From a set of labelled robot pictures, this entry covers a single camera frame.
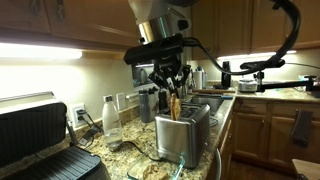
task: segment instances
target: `dish towel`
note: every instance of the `dish towel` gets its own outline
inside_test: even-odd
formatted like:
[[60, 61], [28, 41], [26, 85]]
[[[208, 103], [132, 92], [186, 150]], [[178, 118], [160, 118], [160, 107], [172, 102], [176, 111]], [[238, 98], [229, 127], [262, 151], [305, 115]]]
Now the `dish towel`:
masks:
[[295, 124], [291, 132], [291, 137], [295, 145], [298, 145], [303, 148], [308, 147], [312, 114], [313, 112], [305, 110], [299, 110], [297, 112]]

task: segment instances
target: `electrical outlet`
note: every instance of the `electrical outlet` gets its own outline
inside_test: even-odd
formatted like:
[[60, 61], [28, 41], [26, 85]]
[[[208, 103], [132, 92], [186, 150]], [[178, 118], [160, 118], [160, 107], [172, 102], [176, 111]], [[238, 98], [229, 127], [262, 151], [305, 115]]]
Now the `electrical outlet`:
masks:
[[78, 120], [77, 111], [81, 110], [81, 109], [86, 110], [84, 107], [84, 103], [70, 105], [71, 121], [72, 121], [73, 128], [77, 128], [77, 127], [80, 127], [80, 126], [83, 126], [84, 124], [86, 124], [86, 122], [84, 122], [82, 120]]
[[116, 95], [117, 97], [117, 105], [118, 110], [122, 110], [126, 108], [126, 96], [124, 93], [119, 93]]

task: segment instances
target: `water bottle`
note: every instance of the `water bottle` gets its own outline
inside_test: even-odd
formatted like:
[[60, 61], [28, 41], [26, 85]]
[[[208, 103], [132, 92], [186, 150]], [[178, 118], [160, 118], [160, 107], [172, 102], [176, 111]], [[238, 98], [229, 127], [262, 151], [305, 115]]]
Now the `water bottle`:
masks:
[[104, 96], [102, 110], [102, 126], [106, 136], [106, 144], [110, 151], [116, 151], [122, 143], [122, 126], [119, 112], [112, 101], [112, 95]]

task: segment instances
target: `toaster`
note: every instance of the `toaster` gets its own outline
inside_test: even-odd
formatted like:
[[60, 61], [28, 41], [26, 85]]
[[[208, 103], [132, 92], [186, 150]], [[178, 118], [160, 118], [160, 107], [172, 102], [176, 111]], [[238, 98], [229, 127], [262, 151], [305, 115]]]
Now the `toaster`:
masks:
[[157, 153], [174, 163], [185, 160], [184, 167], [198, 166], [210, 137], [210, 107], [192, 103], [182, 103], [180, 117], [173, 121], [170, 109], [165, 109], [155, 117]]

